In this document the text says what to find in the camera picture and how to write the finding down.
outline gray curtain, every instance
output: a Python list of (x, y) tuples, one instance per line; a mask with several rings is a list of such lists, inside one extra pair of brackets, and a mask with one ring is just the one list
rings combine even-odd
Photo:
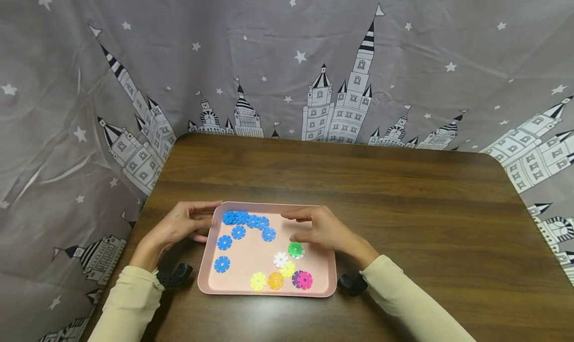
[(490, 154), (574, 281), (572, 0), (0, 6), (6, 341), (78, 340), (188, 132)]

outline person's left hand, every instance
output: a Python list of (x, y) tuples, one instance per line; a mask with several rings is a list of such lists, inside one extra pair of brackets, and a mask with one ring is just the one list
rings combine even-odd
[(130, 265), (153, 271), (162, 253), (185, 237), (205, 243), (207, 237), (198, 235), (196, 231), (211, 227), (214, 210), (221, 203), (221, 201), (178, 202), (173, 210), (143, 237)]

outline pink tray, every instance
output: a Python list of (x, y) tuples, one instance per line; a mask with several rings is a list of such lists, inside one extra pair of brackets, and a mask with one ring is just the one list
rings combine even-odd
[[(329, 297), (337, 288), (337, 271), (335, 266), (335, 253), (325, 250), (317, 245), (303, 243), (305, 255), (296, 260), (291, 256), (288, 259), (295, 264), (295, 270), (307, 271), (313, 276), (313, 285), (307, 289), (298, 289), (291, 278), (284, 278), (282, 288), (272, 290), (267, 283), (263, 290), (257, 292), (251, 288), (250, 280), (253, 274), (262, 273), (266, 277), (280, 270), (275, 266), (273, 258), (276, 253), (284, 252), (288, 255), (289, 238), (295, 232), (311, 228), (310, 222), (295, 222), (281, 217), (281, 213), (305, 207), (303, 205), (280, 205), (272, 203), (250, 202), (224, 202), (215, 209), (215, 226), (209, 230), (207, 244), (199, 275), (197, 286), (206, 294), (233, 294), (233, 295), (269, 295), (269, 296), (298, 296), (298, 297)], [(233, 239), (231, 247), (226, 251), (218, 248), (217, 241), (222, 235), (230, 235), (233, 225), (222, 222), (223, 214), (227, 211), (247, 211), (249, 214), (264, 216), (275, 229), (275, 240), (265, 242), (261, 231), (249, 228), (241, 240)], [(227, 256), (231, 263), (224, 273), (215, 271), (214, 263), (219, 256)]]

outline wooden table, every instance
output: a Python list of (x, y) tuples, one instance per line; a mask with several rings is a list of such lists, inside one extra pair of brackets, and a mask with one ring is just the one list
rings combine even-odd
[[(177, 141), (87, 331), (152, 226), (180, 200), (217, 199), (331, 207), (477, 341), (574, 339), (574, 289), (490, 156), (201, 134)], [(166, 267), (195, 277), (201, 245), (170, 253)], [(337, 255), (337, 271), (356, 267)], [(208, 296), (194, 283), (164, 293), (143, 341), (402, 341), (393, 326), (368, 294)]]

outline black object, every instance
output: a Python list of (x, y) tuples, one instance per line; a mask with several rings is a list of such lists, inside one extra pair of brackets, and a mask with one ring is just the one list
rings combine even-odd
[(186, 263), (180, 263), (173, 273), (159, 271), (157, 279), (166, 289), (173, 289), (182, 286), (189, 278), (191, 271), (193, 271), (193, 267)]
[(349, 296), (356, 297), (365, 292), (369, 285), (367, 285), (367, 282), (360, 274), (355, 277), (343, 274), (337, 281), (337, 286)]

